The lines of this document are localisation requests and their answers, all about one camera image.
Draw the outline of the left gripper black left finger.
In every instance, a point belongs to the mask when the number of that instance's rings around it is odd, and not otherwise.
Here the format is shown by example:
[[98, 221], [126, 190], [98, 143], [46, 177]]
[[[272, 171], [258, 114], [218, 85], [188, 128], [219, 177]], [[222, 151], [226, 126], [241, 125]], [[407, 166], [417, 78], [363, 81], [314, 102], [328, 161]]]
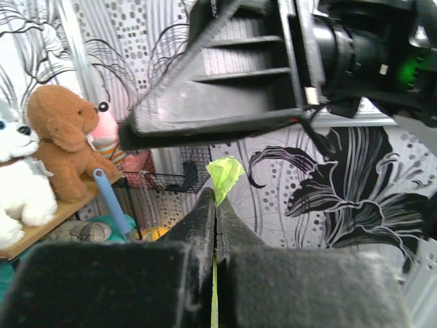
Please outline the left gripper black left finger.
[[209, 327], [214, 192], [151, 243], [45, 243], [19, 264], [2, 327]]

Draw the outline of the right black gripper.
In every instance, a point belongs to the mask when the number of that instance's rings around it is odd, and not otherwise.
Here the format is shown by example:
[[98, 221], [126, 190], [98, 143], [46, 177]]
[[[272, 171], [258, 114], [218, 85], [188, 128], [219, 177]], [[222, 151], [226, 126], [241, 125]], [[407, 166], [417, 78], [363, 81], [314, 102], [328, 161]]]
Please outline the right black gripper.
[[279, 17], [298, 106], [436, 115], [435, 1], [281, 1]]

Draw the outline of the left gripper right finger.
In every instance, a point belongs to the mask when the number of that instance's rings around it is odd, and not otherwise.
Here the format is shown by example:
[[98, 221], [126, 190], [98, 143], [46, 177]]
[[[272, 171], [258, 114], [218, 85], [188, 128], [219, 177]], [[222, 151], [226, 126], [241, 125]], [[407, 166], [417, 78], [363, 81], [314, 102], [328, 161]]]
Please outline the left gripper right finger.
[[229, 201], [216, 208], [220, 327], [411, 327], [385, 260], [267, 246]]

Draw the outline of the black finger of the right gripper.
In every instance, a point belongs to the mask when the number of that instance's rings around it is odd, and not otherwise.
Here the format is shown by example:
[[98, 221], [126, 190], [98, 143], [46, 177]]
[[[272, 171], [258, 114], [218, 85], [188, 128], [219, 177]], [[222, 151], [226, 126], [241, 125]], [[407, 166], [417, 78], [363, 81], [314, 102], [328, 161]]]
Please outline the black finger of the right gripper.
[[188, 45], [119, 128], [124, 150], [213, 144], [303, 114], [293, 1], [197, 1]]

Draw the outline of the green trash bag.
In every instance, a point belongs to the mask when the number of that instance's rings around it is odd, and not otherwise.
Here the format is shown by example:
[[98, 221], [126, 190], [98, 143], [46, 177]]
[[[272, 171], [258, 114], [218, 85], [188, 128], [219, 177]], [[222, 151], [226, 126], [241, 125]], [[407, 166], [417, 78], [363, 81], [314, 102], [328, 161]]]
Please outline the green trash bag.
[[[226, 198], [238, 179], [245, 174], [242, 164], [233, 156], [226, 156], [210, 162], [206, 170], [212, 179], [216, 207]], [[211, 328], [219, 328], [219, 299], [218, 299], [218, 262], [215, 251], [212, 263], [212, 307]]]

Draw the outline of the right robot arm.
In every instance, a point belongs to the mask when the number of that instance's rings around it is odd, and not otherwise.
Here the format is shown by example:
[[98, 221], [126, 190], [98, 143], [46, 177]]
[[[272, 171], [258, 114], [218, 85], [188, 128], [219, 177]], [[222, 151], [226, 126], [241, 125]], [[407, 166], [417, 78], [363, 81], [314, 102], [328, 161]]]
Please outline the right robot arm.
[[436, 2], [198, 1], [188, 46], [119, 128], [124, 150], [214, 144], [383, 114], [436, 126]]

